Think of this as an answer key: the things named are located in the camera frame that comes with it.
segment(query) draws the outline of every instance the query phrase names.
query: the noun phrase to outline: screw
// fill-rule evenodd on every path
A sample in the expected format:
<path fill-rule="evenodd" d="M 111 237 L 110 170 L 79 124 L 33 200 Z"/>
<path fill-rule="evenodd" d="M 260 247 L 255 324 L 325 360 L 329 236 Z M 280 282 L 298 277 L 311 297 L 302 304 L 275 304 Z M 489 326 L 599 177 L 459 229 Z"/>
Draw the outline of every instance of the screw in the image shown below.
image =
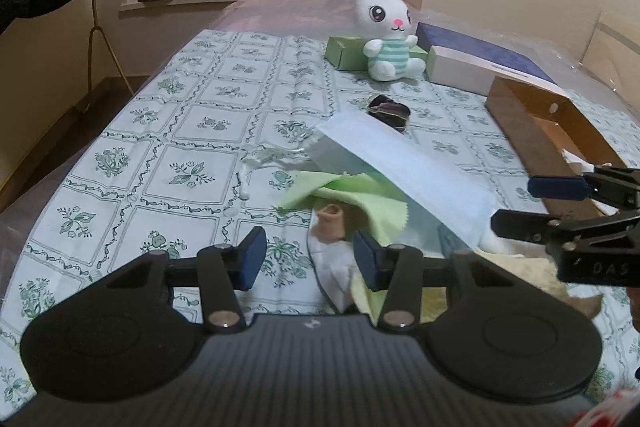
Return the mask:
<path fill-rule="evenodd" d="M 220 310 L 209 315 L 209 322 L 220 328 L 235 326 L 240 320 L 240 315 L 229 310 Z"/>
<path fill-rule="evenodd" d="M 411 326 L 415 321 L 414 314 L 404 310 L 386 312 L 382 318 L 389 326 L 395 326 L 396 328 Z"/>

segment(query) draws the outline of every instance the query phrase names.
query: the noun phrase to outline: green box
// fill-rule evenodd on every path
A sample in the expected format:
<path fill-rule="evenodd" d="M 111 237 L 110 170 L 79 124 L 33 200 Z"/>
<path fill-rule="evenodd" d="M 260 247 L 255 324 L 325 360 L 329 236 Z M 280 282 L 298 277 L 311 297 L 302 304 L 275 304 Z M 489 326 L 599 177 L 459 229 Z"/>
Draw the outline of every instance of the green box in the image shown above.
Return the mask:
<path fill-rule="evenodd" d="M 324 52 L 331 65 L 338 71 L 367 71 L 369 59 L 362 52 L 362 48 L 370 39 L 358 37 L 330 37 Z M 414 46 L 409 51 L 411 58 L 421 58 L 427 62 L 427 52 Z"/>

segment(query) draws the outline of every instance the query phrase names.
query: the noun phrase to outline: bunny eye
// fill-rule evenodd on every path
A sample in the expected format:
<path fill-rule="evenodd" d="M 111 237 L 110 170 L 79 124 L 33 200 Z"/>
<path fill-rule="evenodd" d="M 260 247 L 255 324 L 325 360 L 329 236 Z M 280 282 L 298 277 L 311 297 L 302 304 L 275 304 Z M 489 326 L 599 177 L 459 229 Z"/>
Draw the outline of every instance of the bunny eye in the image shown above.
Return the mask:
<path fill-rule="evenodd" d="M 373 22 L 382 22 L 385 19 L 385 11 L 382 6 L 372 6 L 369 8 L 369 17 Z"/>

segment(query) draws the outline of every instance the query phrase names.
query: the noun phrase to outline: gray ribbed panel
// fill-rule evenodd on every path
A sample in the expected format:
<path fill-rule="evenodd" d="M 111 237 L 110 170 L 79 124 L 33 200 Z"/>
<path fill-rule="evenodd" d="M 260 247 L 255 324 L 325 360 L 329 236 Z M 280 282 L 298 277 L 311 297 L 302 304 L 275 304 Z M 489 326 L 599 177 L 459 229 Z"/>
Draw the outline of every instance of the gray ribbed panel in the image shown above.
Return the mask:
<path fill-rule="evenodd" d="M 517 406 L 443 378 L 410 338 L 367 317 L 261 315 L 238 335 L 211 337 L 196 363 L 157 391 L 109 404 L 41 393 L 7 427 L 565 427 L 581 396 Z"/>

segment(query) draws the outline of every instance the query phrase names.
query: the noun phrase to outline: clothing stand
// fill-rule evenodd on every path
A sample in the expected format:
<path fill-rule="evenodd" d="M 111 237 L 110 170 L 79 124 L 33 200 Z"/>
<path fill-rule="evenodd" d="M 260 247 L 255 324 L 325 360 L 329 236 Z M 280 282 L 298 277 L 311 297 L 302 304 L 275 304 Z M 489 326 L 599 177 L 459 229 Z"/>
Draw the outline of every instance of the clothing stand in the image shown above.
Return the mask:
<path fill-rule="evenodd" d="M 81 113 L 86 113 L 89 110 L 89 107 L 91 106 L 91 94 L 93 92 L 93 86 L 92 86 L 92 62 L 93 62 L 93 58 L 94 58 L 94 34 L 96 32 L 101 33 L 102 38 L 104 39 L 104 43 L 107 44 L 107 49 L 109 50 L 109 53 L 111 55 L 111 58 L 113 59 L 113 63 L 116 65 L 116 69 L 118 70 L 118 74 L 120 75 L 120 77 L 124 80 L 124 83 L 127 84 L 127 89 L 129 89 L 129 92 L 131 93 L 131 96 L 133 96 L 135 93 L 133 91 L 133 89 L 131 89 L 131 85 L 129 84 L 129 80 L 127 79 L 127 75 L 124 74 L 124 71 L 122 70 L 122 66 L 120 65 L 120 62 L 118 61 L 118 57 L 116 57 L 116 53 L 113 50 L 113 47 L 111 45 L 111 43 L 109 42 L 109 39 L 107 38 L 107 34 L 104 32 L 104 29 L 102 28 L 102 26 L 100 26 L 99 22 L 98 22 L 98 7 L 95 3 L 95 0 L 91 0 L 91 10 L 94 16 L 94 27 L 91 28 L 91 31 L 89 31 L 89 51 L 88 51 L 88 55 L 87 55 L 87 68 L 86 68 L 86 90 L 87 90 L 87 102 L 86 102 L 86 107 L 81 110 Z"/>

